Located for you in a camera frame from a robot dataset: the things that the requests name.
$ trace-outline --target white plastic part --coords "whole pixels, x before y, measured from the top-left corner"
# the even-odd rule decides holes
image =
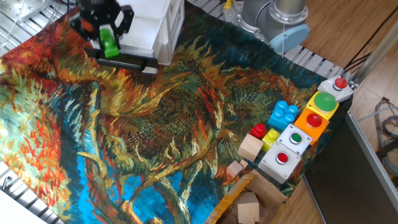
[[[354,90],[352,90],[348,85],[341,91],[335,90],[333,88],[333,84],[335,84],[335,80],[337,78],[341,77],[337,75],[321,82],[321,84],[318,86],[318,91],[332,94],[335,97],[336,101],[338,103],[341,103],[342,101],[347,100],[354,93]]]
[[[299,134],[301,137],[301,141],[293,142],[291,139],[293,134]],[[282,143],[288,149],[301,156],[312,142],[312,138],[300,128],[294,126],[293,124],[290,124],[287,126],[285,131],[282,132],[276,142]]]
[[[170,65],[184,19],[184,0],[119,0],[130,5],[134,18],[130,30],[119,40],[121,53],[155,57]]]
[[[24,208],[6,193],[0,190],[1,223],[45,224],[43,220]]]
[[[285,153],[287,155],[288,160],[285,164],[279,164],[277,162],[277,156],[280,153]],[[280,142],[275,142],[261,159],[259,168],[276,181],[283,184],[290,177],[297,164],[299,164],[300,159],[301,157],[289,148]]]

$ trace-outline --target emergency stop button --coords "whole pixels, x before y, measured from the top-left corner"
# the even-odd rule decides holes
[[[284,152],[281,152],[278,154],[278,156],[276,157],[276,161],[277,163],[279,163],[280,165],[284,165],[286,164],[286,162],[289,160],[289,158],[287,157],[287,154]]]
[[[310,114],[307,116],[307,124],[311,128],[317,128],[317,127],[321,126],[322,118],[321,118],[321,116],[319,116],[317,114]]]
[[[337,91],[341,91],[347,87],[347,81],[344,78],[337,78],[333,84],[333,88]]]

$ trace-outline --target wooden floor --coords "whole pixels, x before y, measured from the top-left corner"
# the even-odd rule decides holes
[[[383,20],[398,6],[396,0],[308,0],[310,37],[304,47],[344,67],[360,50]],[[380,43],[392,25],[398,21],[398,12],[383,26],[374,39],[359,55],[365,55]],[[377,65],[354,95],[351,112],[356,119],[374,112],[382,97],[398,106],[398,44]],[[381,113],[384,120],[392,113]],[[374,118],[360,122],[360,127],[373,149],[379,149]],[[391,126],[398,133],[398,127]],[[398,151],[389,153],[398,165]],[[322,218],[307,186],[301,181],[273,224],[321,224]]]

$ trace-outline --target wooden block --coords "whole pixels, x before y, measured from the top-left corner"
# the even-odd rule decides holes
[[[241,146],[239,147],[238,154],[245,157],[251,162],[254,162],[257,155],[259,154],[263,142],[257,138],[247,134],[244,138]]]
[[[231,163],[226,169],[227,173],[229,173],[232,177],[236,177],[236,175],[240,173],[242,170],[243,170],[242,166],[236,161]]]
[[[243,169],[245,169],[248,166],[248,162],[246,162],[244,159],[241,160],[240,164]]]
[[[238,204],[239,223],[260,221],[260,205],[255,193],[241,193],[236,199],[236,203]]]

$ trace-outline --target blue lego brick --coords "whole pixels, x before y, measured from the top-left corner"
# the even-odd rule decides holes
[[[298,111],[299,109],[295,105],[289,106],[286,101],[278,101],[268,124],[283,131],[293,123]]]

